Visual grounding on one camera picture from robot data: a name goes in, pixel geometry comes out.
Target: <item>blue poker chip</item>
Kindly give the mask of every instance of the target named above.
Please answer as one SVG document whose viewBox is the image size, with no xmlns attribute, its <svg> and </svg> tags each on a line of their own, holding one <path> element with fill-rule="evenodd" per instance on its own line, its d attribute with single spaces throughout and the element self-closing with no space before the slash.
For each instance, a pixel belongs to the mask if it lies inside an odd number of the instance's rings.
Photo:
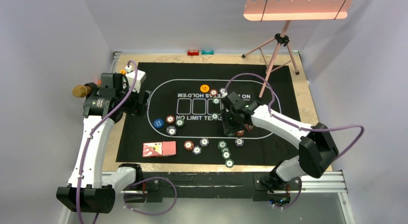
<svg viewBox="0 0 408 224">
<path fill-rule="evenodd" d="M 155 120 L 155 121 L 153 122 L 153 126 L 154 126 L 155 128 L 157 128 L 157 129 L 163 127 L 163 125 L 164 125 L 164 122 L 163 122 L 162 119 L 157 119 L 157 120 Z"/>
<path fill-rule="evenodd" d="M 196 147 L 194 147 L 194 148 L 192 149 L 192 152 L 193 152 L 195 155 L 198 155 L 198 154 L 201 153 L 201 148 L 200 148 L 199 146 L 196 146 Z"/>
<path fill-rule="evenodd" d="M 200 140 L 201 147 L 206 147 L 208 143 L 209 143 L 208 138 L 203 138 Z"/>
<path fill-rule="evenodd" d="M 243 139 L 237 138 L 235 139 L 235 146 L 241 147 L 243 145 Z"/>
</svg>

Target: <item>wooden table surface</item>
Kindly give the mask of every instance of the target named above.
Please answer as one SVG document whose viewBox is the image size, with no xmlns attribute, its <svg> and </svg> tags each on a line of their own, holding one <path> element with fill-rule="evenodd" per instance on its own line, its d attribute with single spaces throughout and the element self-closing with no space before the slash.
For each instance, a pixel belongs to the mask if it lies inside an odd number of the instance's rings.
<svg viewBox="0 0 408 224">
<path fill-rule="evenodd" d="M 125 68 L 128 60 L 134 60 L 138 62 L 154 62 L 154 63 L 211 63 L 211 64 L 254 64 L 264 65 L 264 60 L 261 55 L 251 54 L 245 58 L 241 55 L 233 54 L 216 54 L 216 55 L 199 55 L 199 56 L 187 56 L 186 54 L 176 55 L 146 55 L 146 54 L 122 54 L 119 56 L 119 61 L 116 66 L 116 71 L 119 72 Z M 290 60 L 289 55 L 278 55 L 275 65 L 281 65 Z M 289 64 L 291 71 L 293 88 L 299 108 L 300 119 L 304 123 L 316 124 L 318 118 L 316 110 L 313 105 L 313 100 L 310 95 L 308 82 L 303 72 L 303 66 L 300 61 L 299 55 L 295 55 L 295 61 L 300 71 L 299 75 L 294 72 L 294 67 Z M 125 122 L 124 117 L 115 124 L 109 142 L 106 148 L 106 154 L 103 161 L 103 172 L 115 172 L 122 162 L 116 162 L 117 151 L 119 148 L 120 137 L 122 135 L 123 125 Z M 184 171 L 184 172 L 212 172 L 212 171 L 271 171 L 274 166 L 253 166 L 253 165 L 235 165 L 229 169 L 225 165 L 203 165 L 203 164 L 163 164 L 163 163 L 141 163 L 143 171 Z"/>
</svg>

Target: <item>white oval outline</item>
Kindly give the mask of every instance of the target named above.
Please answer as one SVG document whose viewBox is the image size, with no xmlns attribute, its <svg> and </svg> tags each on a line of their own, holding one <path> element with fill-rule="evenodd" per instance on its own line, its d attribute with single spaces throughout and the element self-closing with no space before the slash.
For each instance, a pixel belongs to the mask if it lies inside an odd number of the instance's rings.
<svg viewBox="0 0 408 224">
<path fill-rule="evenodd" d="M 177 80 L 181 80 L 181 81 L 204 81 L 204 80 L 211 80 L 211 81 L 229 81 L 229 79 L 171 79 L 171 80 L 168 80 L 168 81 L 166 81 L 166 82 L 164 82 L 164 83 L 162 83 L 162 84 L 160 84 L 159 86 L 157 86 L 154 90 L 153 90 L 153 92 L 150 94 L 150 96 L 149 96 L 149 103 L 147 104 L 147 120 L 148 120 L 148 122 L 149 122 L 149 124 L 150 124 L 150 127 L 153 129 L 153 130 L 155 130 L 158 134 L 160 134 L 160 135 L 162 135 L 162 136 L 166 136 L 166 137 L 171 137 L 171 138 L 208 138 L 208 139 L 237 139 L 236 137 L 208 137 L 208 136 L 169 136 L 169 135 L 166 135 L 166 134 L 163 134 L 163 133 L 161 133 L 161 132 L 159 132 L 153 125 L 152 125 L 152 123 L 150 122 L 150 117 L 149 117 L 149 108 L 150 108 L 150 101 L 152 101 L 151 100 L 151 98 L 152 98 L 152 96 L 153 96 L 153 94 L 154 94 L 154 92 L 158 89 L 158 88 L 160 88 L 161 86 L 163 86 L 164 84 L 166 84 L 166 83 L 169 83 L 169 82 L 172 82 L 172 81 L 177 81 Z M 234 81 L 238 81 L 238 82 L 254 82 L 254 83 L 259 83 L 259 84 L 263 84 L 263 83 L 261 83 L 261 82 L 258 82 L 258 81 L 254 81 L 254 80 L 234 80 Z M 275 97 L 276 97 L 276 100 L 278 101 L 278 105 L 279 105 L 279 113 L 282 113 L 282 109 L 281 109 L 281 102 L 279 101 L 279 98 L 278 98 L 278 96 L 275 94 Z M 268 137 L 268 136 L 270 136 L 270 135 L 272 135 L 273 133 L 271 132 L 270 134 L 268 134 L 268 135 L 266 135 L 266 136 L 261 136 L 261 137 L 242 137 L 241 139 L 245 139 L 245 140 L 259 140 L 259 139 L 264 139 L 264 138 L 266 138 L 266 137 Z"/>
</svg>

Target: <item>orange poker chip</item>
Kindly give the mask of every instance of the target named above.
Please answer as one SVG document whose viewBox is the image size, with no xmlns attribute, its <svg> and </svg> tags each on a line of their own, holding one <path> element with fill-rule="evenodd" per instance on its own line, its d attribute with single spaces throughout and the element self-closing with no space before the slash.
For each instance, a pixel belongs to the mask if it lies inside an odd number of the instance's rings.
<svg viewBox="0 0 408 224">
<path fill-rule="evenodd" d="M 218 94 L 217 90 L 215 90 L 215 89 L 210 90 L 210 95 L 216 96 L 217 94 Z"/>
<path fill-rule="evenodd" d="M 166 118 L 166 121 L 167 121 L 167 123 L 169 123 L 169 124 L 171 124 L 171 123 L 173 123 L 174 122 L 174 116 L 168 116 L 167 118 Z"/>
<path fill-rule="evenodd" d="M 206 92 L 208 92 L 210 90 L 210 87 L 208 85 L 206 85 L 206 84 L 203 84 L 203 85 L 201 85 L 200 90 L 201 90 L 201 92 L 206 93 Z"/>
<path fill-rule="evenodd" d="M 192 150 L 194 148 L 194 144 L 191 141 L 184 142 L 184 148 L 187 150 Z"/>
</svg>

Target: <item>white poker chip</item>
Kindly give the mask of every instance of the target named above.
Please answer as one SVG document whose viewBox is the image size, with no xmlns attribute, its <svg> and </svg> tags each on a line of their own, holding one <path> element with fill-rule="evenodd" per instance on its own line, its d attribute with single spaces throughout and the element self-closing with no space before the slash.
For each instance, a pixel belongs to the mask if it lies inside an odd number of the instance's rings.
<svg viewBox="0 0 408 224">
<path fill-rule="evenodd" d="M 192 152 L 193 152 L 195 155 L 198 155 L 198 154 L 201 153 L 201 148 L 200 148 L 199 146 L 196 146 L 196 147 L 194 147 L 194 148 L 192 149 Z"/>
<path fill-rule="evenodd" d="M 223 152 L 223 153 L 222 153 L 222 157 L 223 157 L 224 159 L 229 159 L 229 158 L 231 157 L 231 153 L 230 153 L 230 152 Z"/>
<path fill-rule="evenodd" d="M 169 134 L 170 136 L 174 136 L 176 134 L 176 127 L 174 126 L 168 126 L 166 128 L 166 132 L 167 134 Z"/>
</svg>

